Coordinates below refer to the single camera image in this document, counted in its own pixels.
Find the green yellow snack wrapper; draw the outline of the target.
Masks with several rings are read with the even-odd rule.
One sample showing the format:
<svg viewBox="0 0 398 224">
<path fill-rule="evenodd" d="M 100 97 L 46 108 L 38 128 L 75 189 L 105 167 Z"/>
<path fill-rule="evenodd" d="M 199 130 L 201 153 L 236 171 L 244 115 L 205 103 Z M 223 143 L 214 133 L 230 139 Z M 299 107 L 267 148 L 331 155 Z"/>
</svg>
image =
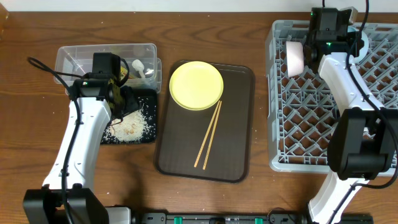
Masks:
<svg viewBox="0 0 398 224">
<path fill-rule="evenodd" d="M 121 72 L 121 79 L 123 79 L 128 74 L 127 69 L 124 67 L 120 68 L 120 72 Z"/>
</svg>

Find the pink white bowl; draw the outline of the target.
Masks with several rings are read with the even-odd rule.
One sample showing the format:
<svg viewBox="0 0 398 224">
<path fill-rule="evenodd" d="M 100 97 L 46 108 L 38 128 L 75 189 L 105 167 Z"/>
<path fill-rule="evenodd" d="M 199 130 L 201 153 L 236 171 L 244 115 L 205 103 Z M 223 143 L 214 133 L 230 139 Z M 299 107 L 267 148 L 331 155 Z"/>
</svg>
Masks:
<svg viewBox="0 0 398 224">
<path fill-rule="evenodd" d="M 300 42 L 286 42 L 287 75 L 294 77 L 300 75 L 305 68 L 303 45 Z"/>
</svg>

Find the white tissue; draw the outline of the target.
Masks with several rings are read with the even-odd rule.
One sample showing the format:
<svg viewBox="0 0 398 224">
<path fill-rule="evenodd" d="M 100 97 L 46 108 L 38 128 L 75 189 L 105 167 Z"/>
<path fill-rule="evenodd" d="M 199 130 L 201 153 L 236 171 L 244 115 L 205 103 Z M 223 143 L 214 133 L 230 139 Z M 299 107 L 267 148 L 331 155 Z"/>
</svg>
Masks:
<svg viewBox="0 0 398 224">
<path fill-rule="evenodd" d="M 146 76 L 144 75 L 144 64 L 139 59 L 135 59 L 132 62 L 132 67 L 138 72 L 139 76 L 142 79 L 146 78 Z"/>
</svg>

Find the light blue bowl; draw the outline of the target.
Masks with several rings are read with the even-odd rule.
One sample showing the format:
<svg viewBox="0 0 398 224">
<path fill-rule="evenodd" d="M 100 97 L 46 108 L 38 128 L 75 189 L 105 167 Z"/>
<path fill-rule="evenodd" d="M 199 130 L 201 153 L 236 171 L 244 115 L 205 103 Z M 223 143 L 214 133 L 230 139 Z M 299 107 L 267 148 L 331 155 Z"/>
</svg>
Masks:
<svg viewBox="0 0 398 224">
<path fill-rule="evenodd" d="M 353 26 L 348 27 L 347 35 L 350 47 L 353 45 L 357 31 L 358 29 Z M 368 53 L 368 50 L 369 50 L 369 39 L 367 35 L 364 32 L 362 32 L 361 38 L 357 41 L 352 53 L 352 55 L 354 56 L 355 63 L 359 63 L 360 61 L 362 61 L 365 58 L 366 54 Z"/>
</svg>

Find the yellow round plate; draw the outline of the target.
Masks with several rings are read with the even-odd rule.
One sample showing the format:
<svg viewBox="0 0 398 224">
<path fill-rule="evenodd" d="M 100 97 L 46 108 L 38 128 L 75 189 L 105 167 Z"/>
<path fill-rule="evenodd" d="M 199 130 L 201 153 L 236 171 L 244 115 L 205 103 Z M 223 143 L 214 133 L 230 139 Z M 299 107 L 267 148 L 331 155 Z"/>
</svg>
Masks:
<svg viewBox="0 0 398 224">
<path fill-rule="evenodd" d="M 224 90 L 221 73 L 210 63 L 192 61 L 178 66 L 170 77 L 169 92 L 176 104 L 192 111 L 216 104 Z"/>
</svg>

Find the wooden chopstick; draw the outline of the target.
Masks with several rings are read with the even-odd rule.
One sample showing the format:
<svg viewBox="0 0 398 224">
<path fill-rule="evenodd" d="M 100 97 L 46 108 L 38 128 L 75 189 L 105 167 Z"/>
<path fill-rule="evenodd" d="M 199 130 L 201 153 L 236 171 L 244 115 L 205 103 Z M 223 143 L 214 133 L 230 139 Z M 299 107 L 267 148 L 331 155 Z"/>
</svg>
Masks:
<svg viewBox="0 0 398 224">
<path fill-rule="evenodd" d="M 214 121 L 213 121 L 212 132 L 211 132 L 210 141 L 209 141 L 209 144 L 208 144 L 208 149 L 206 151 L 206 157 L 205 157 L 204 165 L 203 165 L 203 168 L 202 168 L 203 170 L 206 169 L 206 166 L 207 166 L 207 163 L 208 163 L 208 158 L 210 156 L 211 146 L 213 144 L 213 138 L 214 138 L 216 127 L 217 127 L 217 122 L 218 122 L 218 117 L 219 117 L 219 114 L 220 114 L 221 106 L 222 106 L 222 101 L 219 101 L 218 102 L 218 107 L 217 107 L 217 110 L 216 110 L 216 115 L 215 115 L 215 118 L 214 118 Z"/>
<path fill-rule="evenodd" d="M 198 162 L 199 162 L 199 160 L 200 160 L 200 157 L 201 157 L 203 148 L 205 147 L 205 143 L 206 143 L 207 137 L 208 137 L 209 132 L 210 132 L 210 128 L 211 128 L 211 126 L 212 126 L 212 124 L 213 124 L 213 122 L 214 122 L 214 119 L 215 119 L 215 116 L 216 116 L 216 112 L 218 111 L 218 108 L 219 108 L 219 105 L 220 105 L 220 104 L 221 104 L 221 101 L 218 101 L 218 102 L 217 102 L 217 105 L 216 105 L 216 108 L 215 108 L 215 110 L 214 110 L 213 116 L 211 117 L 210 123 L 209 123 L 209 125 L 208 125 L 207 130 L 206 130 L 205 137 L 203 138 L 202 144 L 201 144 L 201 146 L 200 146 L 200 150 L 199 150 L 198 155 L 197 155 L 197 158 L 196 158 L 196 160 L 195 160 L 194 167 L 197 167 L 197 165 L 198 165 Z"/>
</svg>

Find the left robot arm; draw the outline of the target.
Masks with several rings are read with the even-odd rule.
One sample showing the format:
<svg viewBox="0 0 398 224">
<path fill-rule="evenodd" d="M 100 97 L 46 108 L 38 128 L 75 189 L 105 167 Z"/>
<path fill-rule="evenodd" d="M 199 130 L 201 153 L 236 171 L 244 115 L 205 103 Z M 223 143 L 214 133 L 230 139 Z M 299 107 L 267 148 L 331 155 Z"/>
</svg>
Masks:
<svg viewBox="0 0 398 224">
<path fill-rule="evenodd" d="M 132 223 L 129 207 L 105 207 L 93 193 L 95 166 L 104 131 L 112 122 L 140 106 L 128 73 L 127 62 L 118 55 L 98 52 L 93 68 L 77 76 L 72 85 L 36 58 L 28 62 L 51 73 L 70 99 L 67 128 L 57 158 L 40 189 L 29 189 L 23 208 L 29 223 Z"/>
</svg>

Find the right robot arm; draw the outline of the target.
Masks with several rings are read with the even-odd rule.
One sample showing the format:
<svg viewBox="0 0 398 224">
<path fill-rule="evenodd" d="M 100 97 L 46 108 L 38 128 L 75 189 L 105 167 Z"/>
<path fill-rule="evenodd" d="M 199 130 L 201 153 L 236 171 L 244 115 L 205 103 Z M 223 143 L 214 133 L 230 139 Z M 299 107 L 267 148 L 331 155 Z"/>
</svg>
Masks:
<svg viewBox="0 0 398 224">
<path fill-rule="evenodd" d="M 362 29 L 352 27 L 353 7 L 338 10 L 314 7 L 303 52 L 305 64 L 326 82 L 338 106 L 340 119 L 329 140 L 331 169 L 320 191 L 308 204 L 313 223 L 338 223 L 355 193 L 371 185 L 391 168 L 397 152 L 397 110 L 387 109 L 369 90 L 356 68 L 367 54 L 369 41 Z"/>
</svg>

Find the clear plastic waste bin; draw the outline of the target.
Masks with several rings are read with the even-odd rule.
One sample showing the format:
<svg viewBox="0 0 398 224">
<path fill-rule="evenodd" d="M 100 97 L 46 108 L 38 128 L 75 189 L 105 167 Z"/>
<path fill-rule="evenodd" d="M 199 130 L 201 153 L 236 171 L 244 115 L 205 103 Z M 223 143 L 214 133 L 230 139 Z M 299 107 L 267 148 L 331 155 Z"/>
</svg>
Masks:
<svg viewBox="0 0 398 224">
<path fill-rule="evenodd" d="M 150 88 L 160 93 L 162 86 L 162 62 L 157 57 L 155 44 L 102 44 L 102 45 L 75 45 L 60 47 L 57 52 L 55 71 L 70 74 L 62 75 L 62 79 L 72 85 L 76 78 L 92 71 L 93 54 L 109 52 L 123 58 L 129 72 L 127 86 L 134 89 Z M 144 74 L 147 69 L 153 69 L 154 74 L 142 79 L 132 67 L 132 62 L 139 59 L 144 64 Z"/>
</svg>

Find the grey dishwasher rack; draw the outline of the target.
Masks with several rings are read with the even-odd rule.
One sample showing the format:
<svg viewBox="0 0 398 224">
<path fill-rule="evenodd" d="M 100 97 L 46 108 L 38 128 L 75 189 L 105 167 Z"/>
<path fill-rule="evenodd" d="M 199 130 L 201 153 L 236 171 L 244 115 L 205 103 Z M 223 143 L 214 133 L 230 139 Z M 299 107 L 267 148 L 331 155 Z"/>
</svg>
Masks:
<svg viewBox="0 0 398 224">
<path fill-rule="evenodd" d="M 269 166 L 277 172 L 327 173 L 326 148 L 340 117 L 327 84 L 305 68 L 287 75 L 285 43 L 304 43 L 307 21 L 274 21 L 266 39 Z M 397 108 L 397 25 L 368 23 L 369 50 L 357 68 L 372 94 Z"/>
</svg>

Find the small white tissue scrap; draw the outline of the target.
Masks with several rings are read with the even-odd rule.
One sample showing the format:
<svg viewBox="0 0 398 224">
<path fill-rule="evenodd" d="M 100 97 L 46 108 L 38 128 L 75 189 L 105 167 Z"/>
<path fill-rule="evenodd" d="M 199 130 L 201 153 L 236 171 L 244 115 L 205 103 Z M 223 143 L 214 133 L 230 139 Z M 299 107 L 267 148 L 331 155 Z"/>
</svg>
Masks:
<svg viewBox="0 0 398 224">
<path fill-rule="evenodd" d="M 146 76 L 151 76 L 153 74 L 154 74 L 154 70 L 153 69 L 147 69 L 146 72 L 145 72 Z"/>
</svg>

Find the dark brown serving tray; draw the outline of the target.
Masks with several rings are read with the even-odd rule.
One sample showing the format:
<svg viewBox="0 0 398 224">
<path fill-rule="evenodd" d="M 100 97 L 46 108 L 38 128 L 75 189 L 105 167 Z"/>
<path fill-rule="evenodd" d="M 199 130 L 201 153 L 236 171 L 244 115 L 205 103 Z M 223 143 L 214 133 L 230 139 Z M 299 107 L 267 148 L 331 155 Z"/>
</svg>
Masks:
<svg viewBox="0 0 398 224">
<path fill-rule="evenodd" d="M 166 94 L 159 119 L 154 165 L 166 175 L 237 183 L 248 172 L 255 75 L 250 68 L 215 64 L 224 81 L 222 106 L 206 169 L 203 165 L 210 141 L 210 128 L 197 167 L 200 146 L 215 107 L 192 111 L 176 104 Z"/>
</svg>

